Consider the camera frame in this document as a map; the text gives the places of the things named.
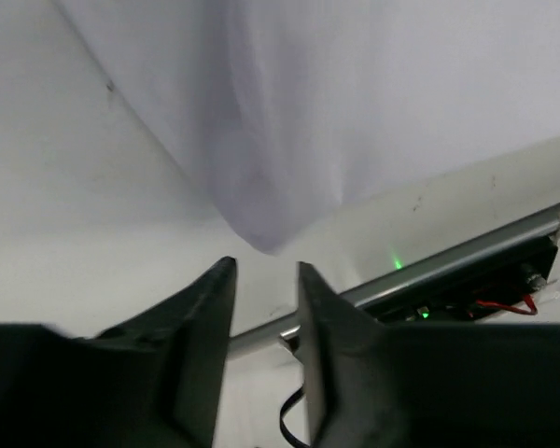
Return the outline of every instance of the silver metal bar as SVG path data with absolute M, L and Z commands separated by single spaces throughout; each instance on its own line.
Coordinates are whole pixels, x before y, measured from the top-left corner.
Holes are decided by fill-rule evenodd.
M 446 275 L 532 239 L 554 234 L 559 229 L 560 203 L 423 259 L 404 270 L 348 289 L 342 296 L 356 307 L 367 307 L 401 289 L 424 284 L 436 276 Z M 285 315 L 231 338 L 230 353 L 233 357 L 238 356 L 273 341 L 279 335 L 283 339 L 291 338 L 298 330 L 295 313 Z

